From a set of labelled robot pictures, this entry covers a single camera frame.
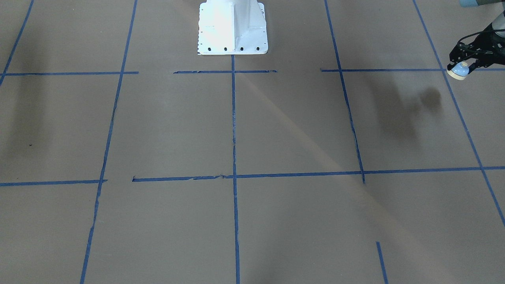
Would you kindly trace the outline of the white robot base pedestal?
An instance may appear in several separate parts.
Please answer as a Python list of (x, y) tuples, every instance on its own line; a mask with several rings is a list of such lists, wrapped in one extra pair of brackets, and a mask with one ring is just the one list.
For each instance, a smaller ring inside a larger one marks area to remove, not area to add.
[(207, 0), (199, 7), (197, 54), (267, 54), (266, 11), (257, 0)]

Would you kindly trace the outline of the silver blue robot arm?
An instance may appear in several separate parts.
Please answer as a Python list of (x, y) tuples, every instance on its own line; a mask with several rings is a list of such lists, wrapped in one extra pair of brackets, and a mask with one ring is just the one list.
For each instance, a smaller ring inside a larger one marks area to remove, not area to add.
[(505, 16), (502, 11), (485, 29), (458, 40), (449, 54), (447, 74), (464, 80), (478, 68), (505, 64)]

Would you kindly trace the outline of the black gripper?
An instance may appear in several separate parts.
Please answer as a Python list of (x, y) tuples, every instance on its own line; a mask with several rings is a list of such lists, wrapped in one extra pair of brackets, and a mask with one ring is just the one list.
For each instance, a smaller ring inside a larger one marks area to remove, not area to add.
[(449, 53), (449, 64), (475, 59), (469, 66), (473, 72), (477, 68), (487, 68), (494, 64), (505, 64), (505, 39), (497, 32), (478, 32), (461, 38)]

